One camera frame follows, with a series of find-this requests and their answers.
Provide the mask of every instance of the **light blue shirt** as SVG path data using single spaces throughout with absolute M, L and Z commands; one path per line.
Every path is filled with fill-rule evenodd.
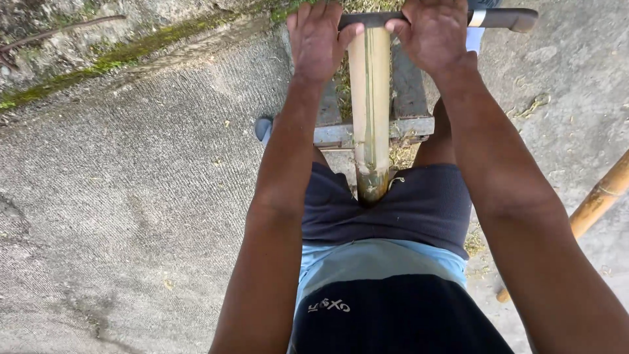
M 450 251 L 413 241 L 366 239 L 340 246 L 303 246 L 297 303 L 329 283 L 405 274 L 436 275 L 465 288 L 466 264 Z

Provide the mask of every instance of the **bamboo tube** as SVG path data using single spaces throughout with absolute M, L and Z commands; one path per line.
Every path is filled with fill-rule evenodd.
M 390 34 L 366 28 L 348 51 L 358 198 L 373 205 L 389 182 Z
M 594 223 L 611 208 L 629 188 L 629 151 L 611 168 L 590 191 L 585 200 L 570 216 L 570 226 L 575 238 L 583 236 Z M 496 296 L 500 302 L 511 300 L 507 289 Z

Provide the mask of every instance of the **shorts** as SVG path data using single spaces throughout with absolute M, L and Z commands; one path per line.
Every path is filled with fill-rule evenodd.
M 303 244 L 336 246 L 370 238 L 447 249 L 464 260 L 472 201 L 459 169 L 436 164 L 398 171 L 389 192 L 371 208 L 358 203 L 342 173 L 313 163 L 301 223 Z

